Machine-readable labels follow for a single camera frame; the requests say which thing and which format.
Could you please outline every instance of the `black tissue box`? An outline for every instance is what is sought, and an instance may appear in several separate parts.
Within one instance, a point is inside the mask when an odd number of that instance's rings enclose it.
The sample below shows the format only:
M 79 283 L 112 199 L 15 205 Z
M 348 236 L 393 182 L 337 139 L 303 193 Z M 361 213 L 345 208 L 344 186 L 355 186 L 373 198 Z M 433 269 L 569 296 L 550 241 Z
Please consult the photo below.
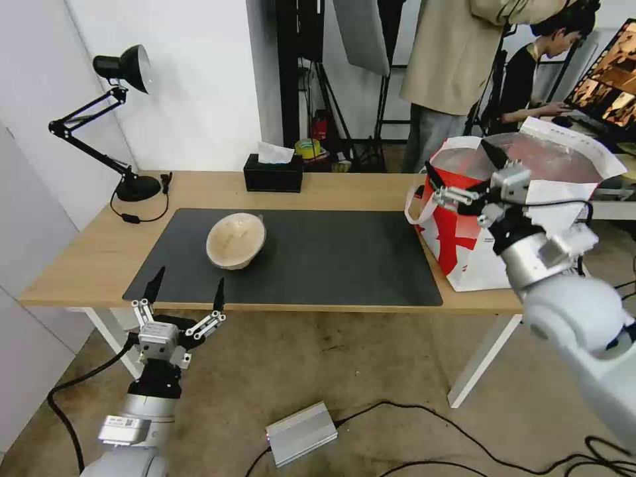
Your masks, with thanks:
M 251 192 L 300 192 L 305 162 L 294 154 L 288 164 L 261 164 L 258 154 L 245 163 L 245 188 Z

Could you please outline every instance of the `beige jacket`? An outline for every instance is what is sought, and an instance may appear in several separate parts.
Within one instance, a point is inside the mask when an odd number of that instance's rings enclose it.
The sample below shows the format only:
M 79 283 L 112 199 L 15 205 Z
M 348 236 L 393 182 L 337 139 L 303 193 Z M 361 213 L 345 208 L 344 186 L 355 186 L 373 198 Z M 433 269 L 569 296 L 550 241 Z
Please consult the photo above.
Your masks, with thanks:
M 503 25 L 551 17 L 566 0 L 422 0 L 400 95 L 452 115 L 467 115 L 481 96 Z

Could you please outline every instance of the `shopping bag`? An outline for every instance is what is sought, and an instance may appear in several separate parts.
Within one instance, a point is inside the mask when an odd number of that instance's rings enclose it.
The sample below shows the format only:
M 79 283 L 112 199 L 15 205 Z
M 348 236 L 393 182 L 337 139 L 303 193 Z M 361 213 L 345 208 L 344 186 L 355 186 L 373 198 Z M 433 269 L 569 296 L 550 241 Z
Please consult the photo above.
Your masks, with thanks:
M 601 181 L 626 172 L 625 166 L 594 139 L 534 118 L 528 118 L 518 133 L 486 140 L 531 170 L 528 204 L 587 200 Z M 450 138 L 432 157 L 431 165 L 446 186 L 466 189 L 490 180 L 496 168 L 480 148 L 481 141 L 472 136 Z M 437 206 L 428 177 L 423 191 L 416 194 L 421 182 L 409 190 L 405 215 L 453 288 L 458 292 L 509 288 L 504 263 L 492 250 L 490 232 L 477 223 L 477 217 Z M 528 214 L 551 236 L 569 228 L 583 207 L 581 203 L 530 207 Z

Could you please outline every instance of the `desk lamp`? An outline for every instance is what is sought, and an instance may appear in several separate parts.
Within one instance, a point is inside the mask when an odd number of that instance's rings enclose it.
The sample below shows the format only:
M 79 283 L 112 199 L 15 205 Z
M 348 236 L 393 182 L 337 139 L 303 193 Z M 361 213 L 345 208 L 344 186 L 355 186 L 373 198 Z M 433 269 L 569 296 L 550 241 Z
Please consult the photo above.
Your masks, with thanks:
M 124 51 L 120 57 L 94 57 L 93 69 L 98 75 L 108 80 L 113 88 L 106 94 L 82 106 L 78 110 L 73 111 L 69 115 L 56 121 L 51 121 L 48 125 L 48 130 L 58 138 L 64 139 L 69 144 L 72 144 L 119 173 L 122 178 L 115 193 L 120 200 L 125 202 L 137 202 L 150 199 L 162 190 L 162 186 L 157 179 L 149 176 L 138 176 L 133 172 L 133 168 L 130 164 L 102 154 L 73 136 L 75 130 L 126 102 L 128 89 L 121 85 L 121 80 L 125 80 L 133 88 L 148 94 L 152 83 L 152 72 L 150 70 L 148 54 L 142 45 L 131 46 L 128 50 Z M 108 106 L 96 113 L 80 115 L 80 113 L 83 113 L 108 98 L 113 98 L 115 102 L 107 102 Z

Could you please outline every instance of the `table leg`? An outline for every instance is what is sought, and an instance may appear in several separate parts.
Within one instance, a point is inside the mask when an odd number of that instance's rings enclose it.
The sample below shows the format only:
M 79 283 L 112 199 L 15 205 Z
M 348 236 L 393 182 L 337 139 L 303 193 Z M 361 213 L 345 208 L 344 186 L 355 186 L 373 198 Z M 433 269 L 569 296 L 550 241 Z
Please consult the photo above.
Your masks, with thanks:
M 522 315 L 510 317 L 498 317 L 493 327 L 479 345 L 479 348 L 470 358 L 466 368 L 459 375 L 449 392 L 449 404 L 458 408 L 466 396 L 473 389 L 479 378 L 489 367 L 495 356 L 504 347 L 512 332 L 521 322 Z
M 91 319 L 95 328 L 99 330 L 106 340 L 106 343 L 118 353 L 122 346 L 126 343 L 127 333 L 113 315 L 113 312 L 107 308 L 83 308 L 84 313 Z M 126 369 L 132 374 L 134 379 L 139 379 L 144 366 L 138 362 L 139 352 L 133 348 L 124 355 L 121 362 Z

